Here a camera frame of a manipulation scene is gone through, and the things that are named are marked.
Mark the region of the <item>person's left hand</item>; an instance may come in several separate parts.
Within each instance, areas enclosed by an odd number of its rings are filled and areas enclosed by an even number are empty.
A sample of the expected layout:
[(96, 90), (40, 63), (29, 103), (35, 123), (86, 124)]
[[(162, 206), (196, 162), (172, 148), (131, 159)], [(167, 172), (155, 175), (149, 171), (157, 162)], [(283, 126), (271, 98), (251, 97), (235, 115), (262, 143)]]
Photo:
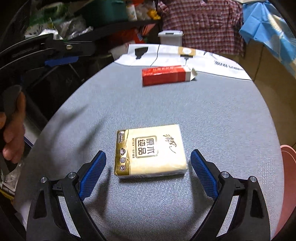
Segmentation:
[(7, 121), (6, 114), (1, 112), (1, 129), (4, 129), (3, 139), (3, 157), (12, 163), (18, 163), (21, 160), (25, 143), (23, 140), (25, 127), (23, 122), (26, 117), (26, 98), (23, 92), (20, 92), (16, 101), (16, 110), (12, 114), (10, 121)]

